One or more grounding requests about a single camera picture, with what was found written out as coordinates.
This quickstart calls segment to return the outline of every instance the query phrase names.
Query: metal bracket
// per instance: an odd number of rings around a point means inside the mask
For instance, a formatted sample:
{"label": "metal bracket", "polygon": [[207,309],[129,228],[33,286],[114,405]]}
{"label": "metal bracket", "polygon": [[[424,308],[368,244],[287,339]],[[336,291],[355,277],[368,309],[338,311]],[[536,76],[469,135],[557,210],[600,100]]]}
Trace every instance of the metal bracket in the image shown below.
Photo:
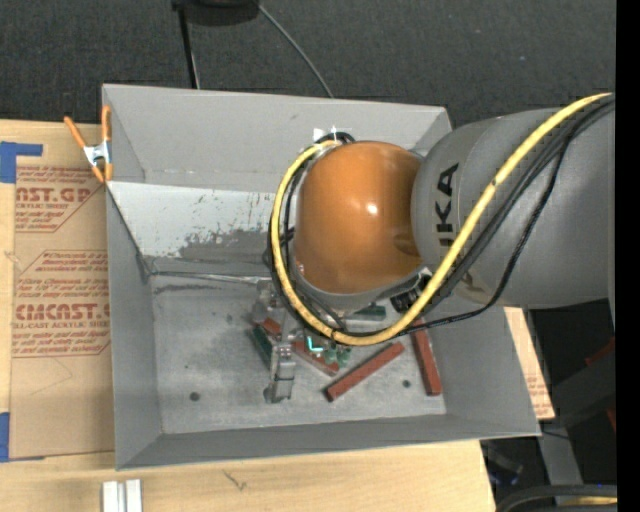
{"label": "metal bracket", "polygon": [[264,390],[267,402],[278,403],[285,398],[291,398],[296,376],[296,362],[292,358],[291,341],[298,328],[296,320],[288,312],[285,313],[280,341],[271,352],[269,386]]}
{"label": "metal bracket", "polygon": [[102,512],[142,512],[142,481],[104,482],[100,505]]}
{"label": "metal bracket", "polygon": [[98,165],[98,160],[101,158],[111,163],[111,142],[108,140],[103,140],[97,146],[84,146],[82,149],[92,165]]}

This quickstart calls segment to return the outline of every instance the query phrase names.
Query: orange cardboard label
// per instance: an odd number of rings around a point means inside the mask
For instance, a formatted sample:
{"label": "orange cardboard label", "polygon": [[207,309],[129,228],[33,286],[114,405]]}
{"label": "orange cardboard label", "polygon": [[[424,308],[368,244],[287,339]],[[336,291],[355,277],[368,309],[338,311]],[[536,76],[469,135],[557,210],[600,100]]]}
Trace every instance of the orange cardboard label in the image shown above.
{"label": "orange cardboard label", "polygon": [[16,283],[12,357],[99,354],[110,342],[107,251],[44,251]]}
{"label": "orange cardboard label", "polygon": [[91,171],[18,166],[16,232],[53,233],[100,187]]}

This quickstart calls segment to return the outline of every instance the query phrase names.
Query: black cable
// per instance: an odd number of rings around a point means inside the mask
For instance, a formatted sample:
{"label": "black cable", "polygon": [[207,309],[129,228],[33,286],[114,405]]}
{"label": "black cable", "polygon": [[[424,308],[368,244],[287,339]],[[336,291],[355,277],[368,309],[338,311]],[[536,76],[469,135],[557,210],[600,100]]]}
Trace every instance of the black cable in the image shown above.
{"label": "black cable", "polygon": [[335,98],[335,96],[331,92],[331,89],[329,89],[329,86],[327,85],[327,82],[324,81],[324,78],[322,78],[322,75],[320,74],[320,72],[313,65],[313,62],[311,62],[311,59],[309,57],[307,57],[307,54],[300,47],[300,45],[298,43],[296,43],[296,41],[293,39],[293,37],[291,37],[289,32],[287,32],[285,30],[285,28],[282,25],[280,25],[280,23],[278,23],[278,21],[273,16],[271,16],[269,11],[267,11],[267,9],[262,4],[260,4],[259,0],[253,0],[253,3],[260,10],[260,12],[264,15],[264,17],[267,18],[267,20],[269,20],[269,22],[278,30],[278,32],[280,32],[284,36],[284,38],[289,42],[289,44],[295,48],[295,50],[298,52],[300,57],[302,57],[302,59],[307,63],[307,66],[309,66],[309,69],[316,76],[316,78],[320,82],[320,85],[322,85],[322,88],[324,89],[324,92],[327,93],[327,96],[329,96],[329,98]]}
{"label": "black cable", "polygon": [[185,57],[187,58],[187,68],[189,70],[189,83],[192,89],[200,89],[200,78],[196,69],[196,60],[191,49],[191,37],[189,35],[189,26],[187,24],[187,16],[185,14],[185,6],[176,6],[178,11],[178,20],[180,21],[180,33],[182,34],[182,46],[184,47]]}
{"label": "black cable", "polygon": [[556,496],[597,496],[604,498],[617,498],[618,488],[615,485],[546,485],[532,487],[523,491],[517,491],[507,496],[496,508],[496,512],[512,512],[513,509],[524,503],[537,501]]}
{"label": "black cable", "polygon": [[563,505],[562,507],[544,507],[529,512],[617,512],[618,505]]}
{"label": "black cable", "polygon": [[[322,311],[324,311],[327,315],[331,317],[331,320],[333,320],[336,323],[336,325],[338,326],[338,329],[347,328],[347,324],[344,323],[344,320],[342,320],[342,318],[340,318],[333,309],[331,309],[329,306],[325,305],[322,301],[318,299],[313,299],[313,302],[315,303],[316,306],[319,306],[320,309],[322,309]],[[312,310],[314,315],[319,317],[319,315],[316,313],[315,310],[313,310],[313,307],[310,304],[306,304],[306,306]],[[313,332],[320,336],[323,336],[323,334],[321,332],[318,332],[316,329],[313,329]]]}

